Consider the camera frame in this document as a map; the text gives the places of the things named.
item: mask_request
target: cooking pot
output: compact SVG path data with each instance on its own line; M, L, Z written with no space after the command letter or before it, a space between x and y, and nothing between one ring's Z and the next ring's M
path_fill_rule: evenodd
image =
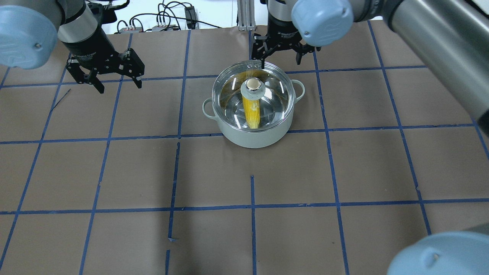
M259 85L263 85L263 96L258 99L259 125L252 129L243 108L243 89L247 88L247 83L255 83L256 79ZM293 83L302 89L298 97ZM212 97L204 101L202 111L206 117L217 121L221 132L233 143L246 148L261 148L274 144L287 133L292 124L294 105L305 91L302 82L291 80L272 63L265 62L262 69L261 61L242 61L219 74L212 88ZM209 115L204 109L209 102L212 102L214 115Z

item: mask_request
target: pot lid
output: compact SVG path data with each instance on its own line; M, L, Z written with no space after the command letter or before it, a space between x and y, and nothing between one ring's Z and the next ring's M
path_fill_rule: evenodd
M289 77L277 66L248 60L224 70L212 91L216 115L241 131L273 128L291 113L295 92Z

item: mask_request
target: pot handle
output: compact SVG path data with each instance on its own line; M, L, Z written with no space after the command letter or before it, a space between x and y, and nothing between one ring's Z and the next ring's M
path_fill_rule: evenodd
M202 112L204 113L204 116L206 116L210 119L213 119L213 120L217 120L217 116L215 114L214 114L214 116L212 116L212 115L209 115L208 113L205 112L205 105L211 101L212 101L212 98L210 97L210 98L206 99L204 101L204 103L202 103Z
M302 94L300 96L298 96L294 101L294 103L297 103L299 100L301 100L301 98L304 97L304 94L306 93L306 87L304 87L304 84L302 84L302 82L300 82L299 80L292 79L291 81L292 81L292 83L295 83L302 88Z

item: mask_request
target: corn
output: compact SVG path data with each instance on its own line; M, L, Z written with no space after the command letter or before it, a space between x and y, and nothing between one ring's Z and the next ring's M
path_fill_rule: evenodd
M260 126L260 100L249 100L243 96L243 108L246 122L251 129Z

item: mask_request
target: white background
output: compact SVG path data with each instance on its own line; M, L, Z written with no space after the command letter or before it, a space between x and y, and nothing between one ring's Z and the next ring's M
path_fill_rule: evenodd
M124 3L125 0L115 0L114 5ZM237 1L236 0L186 0L186 2L192 3L195 6L198 20L208 22L221 27L233 27L236 26ZM483 10L489 12L489 0L475 0ZM133 15L139 13L158 13L158 3L161 0L131 0L128 7L116 11L118 20L128 21ZM172 8L177 17L185 18L185 12L181 5ZM267 7L260 4L260 0L255 0L255 22L257 25L267 25ZM146 15L139 16L138 19L143 23L144 29L152 28L156 25L156 16ZM182 29L186 29L186 21L179 20ZM103 25L103 29L106 33L111 34L117 31L117 23ZM199 28L212 28L204 24L199 23Z

